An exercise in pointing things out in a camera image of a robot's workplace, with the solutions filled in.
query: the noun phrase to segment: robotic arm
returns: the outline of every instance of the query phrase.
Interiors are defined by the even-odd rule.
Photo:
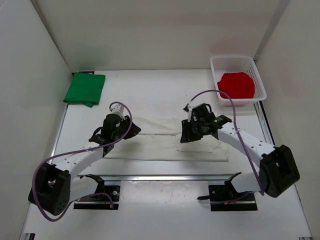
[[[123,106],[116,105],[104,119],[103,126],[93,132],[89,143],[83,148],[90,149],[114,143],[120,139],[128,130],[131,122],[129,116],[123,115],[123,111]],[[130,139],[140,131],[141,129],[132,122],[124,139]],[[54,164],[43,164],[35,179],[36,195],[41,207],[57,216],[67,208],[70,202],[92,193],[103,193],[105,183],[101,177],[92,174],[78,176],[78,174],[103,158],[113,148],[114,144],[111,144],[107,147],[57,158]],[[28,200],[35,204],[32,190]]]
[[[241,131],[249,155],[259,168],[263,191],[269,196],[278,197],[300,179],[295,159],[287,146],[276,147],[260,141],[240,128],[235,129],[230,118],[224,115],[216,117],[209,104],[203,103],[193,108],[187,105],[184,110],[188,112],[189,118],[182,121],[181,143],[198,141],[205,135],[212,135],[245,154],[237,135],[237,131]],[[236,173],[225,181],[225,189],[231,196],[261,190],[253,172]]]

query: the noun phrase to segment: wire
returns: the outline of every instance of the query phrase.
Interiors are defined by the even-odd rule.
[[[104,148],[104,147],[108,147],[110,145],[114,145],[118,142],[120,142],[122,139],[124,139],[126,137],[126,135],[129,133],[130,129],[131,129],[131,126],[132,126],[132,123],[133,123],[133,120],[132,120],[132,114],[129,110],[129,108],[124,105],[123,103],[119,102],[119,101],[114,101],[112,102],[110,105],[109,105],[109,108],[112,107],[112,105],[114,104],[120,104],[122,105],[129,113],[129,116],[130,116],[130,124],[129,124],[129,127],[127,129],[127,131],[122,135],[122,137],[120,137],[118,140],[114,141],[114,142],[111,142],[111,143],[107,143],[107,144],[104,144],[104,145],[100,145],[100,146],[95,146],[95,147],[91,147],[91,148],[86,148],[86,149],[81,149],[81,150],[76,150],[76,151],[68,151],[68,152],[65,152],[65,153],[60,153],[60,154],[57,154],[57,155],[54,155],[54,156],[50,156],[48,158],[46,158],[45,160],[43,160],[38,166],[37,168],[35,169],[34,171],[34,174],[33,174],[33,177],[32,177],[32,187],[31,187],[31,190],[32,190],[32,194],[33,194],[33,199],[34,199],[34,203],[35,205],[38,207],[40,213],[50,222],[56,222],[58,220],[60,220],[67,212],[68,208],[70,207],[71,203],[73,201],[71,201],[67,206],[66,208],[64,209],[64,211],[61,213],[61,215],[57,218],[51,218],[49,217],[45,210],[42,208],[41,204],[40,204],[40,201],[38,199],[38,196],[37,196],[37,191],[36,191],[36,177],[37,177],[37,174],[38,174],[38,171],[39,169],[48,161],[52,160],[52,159],[55,159],[55,158],[59,158],[59,157],[62,157],[62,156],[65,156],[65,155],[71,155],[71,154],[80,154],[80,153],[84,153],[88,150],[90,151],[93,151],[93,150],[96,150],[96,149],[100,149],[100,148]],[[101,192],[101,193],[94,193],[94,194],[90,194],[90,195],[86,195],[84,197],[93,197],[93,196],[97,196],[97,195],[105,195],[106,197],[108,197],[110,199],[110,203],[112,205],[112,208],[113,208],[113,203],[112,203],[112,200],[110,198],[110,196],[104,192]]]
[[[200,96],[200,95],[202,95],[202,94],[205,94],[205,93],[209,93],[209,92],[216,92],[216,93],[224,94],[224,95],[226,95],[226,97],[229,99],[229,101],[230,101],[230,103],[231,103],[231,106],[232,106],[232,111],[233,111],[233,125],[234,125],[234,129],[237,130],[237,129],[238,129],[238,126],[237,126],[237,122],[236,122],[236,107],[235,107],[234,102],[232,101],[231,97],[230,97],[228,94],[226,94],[224,91],[213,90],[213,89],[202,91],[202,92],[198,93],[197,95],[195,95],[193,98],[191,98],[191,100],[190,100],[190,102],[187,104],[187,106],[190,105],[191,102],[192,102],[196,97],[198,97],[198,96]],[[249,154],[249,152],[248,152],[248,149],[247,149],[247,147],[246,147],[246,145],[245,145],[245,142],[244,142],[243,138],[241,137],[241,134],[240,134],[239,131],[237,131],[236,134],[237,134],[237,136],[238,136],[238,138],[239,138],[239,140],[240,140],[240,143],[241,143],[241,145],[242,145],[242,147],[243,147],[243,149],[244,149],[244,152],[245,152],[245,154],[246,154],[246,156],[247,156],[247,158],[248,158],[248,160],[249,160],[249,163],[250,163],[250,165],[251,165],[251,168],[252,168],[252,171],[253,171],[253,173],[254,173],[255,179],[257,180],[257,182],[258,182],[258,184],[259,184],[260,194],[261,194],[262,196],[264,196],[264,195],[265,195],[264,188],[263,188],[263,186],[262,186],[262,183],[261,183],[261,180],[260,180],[260,178],[259,178],[259,176],[258,176],[258,173],[257,173],[257,171],[256,171],[256,169],[255,169],[255,166],[254,166],[254,163],[253,163],[253,161],[252,161],[252,159],[251,159],[251,156],[250,156],[250,154]]]
[[[233,200],[226,200],[226,201],[215,201],[215,202],[210,202],[211,205],[217,205],[217,204],[229,204],[229,203],[233,203],[233,202],[237,202],[240,199],[243,199],[244,197],[248,196],[249,194],[253,194],[253,191],[248,191],[247,193],[245,193],[243,196],[233,199]]]

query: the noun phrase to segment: white table surface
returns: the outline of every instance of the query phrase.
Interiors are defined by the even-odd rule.
[[[214,86],[210,70],[96,71],[106,76],[100,104],[93,108],[69,105],[56,154],[81,148],[94,129],[102,125],[113,101],[128,105],[134,116],[187,117],[182,110],[195,94]],[[215,93],[206,93],[196,103],[211,104],[212,110],[230,115],[217,104]],[[238,126],[263,138],[253,107],[240,109]],[[96,175],[196,175],[234,174],[251,171],[248,160],[232,147],[228,162],[139,161],[103,159],[84,173]],[[43,239],[299,239],[310,237],[301,203],[294,186],[278,198],[256,193],[258,211],[210,212],[207,181],[121,182],[119,210],[69,209],[58,222],[46,221],[30,205],[24,233]]]

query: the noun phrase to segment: red cloth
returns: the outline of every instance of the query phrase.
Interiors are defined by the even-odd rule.
[[[232,99],[252,99],[255,95],[254,81],[244,72],[223,74],[221,81],[218,82],[218,88]]]

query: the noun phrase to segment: white wall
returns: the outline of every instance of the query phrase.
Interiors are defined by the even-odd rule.
[[[292,0],[257,62],[263,105],[276,144],[288,145],[296,184],[315,239],[320,239],[320,1]]]
[[[209,69],[254,56],[278,0],[33,0],[79,70]]]
[[[16,240],[72,75],[29,0],[0,6],[0,239]]]

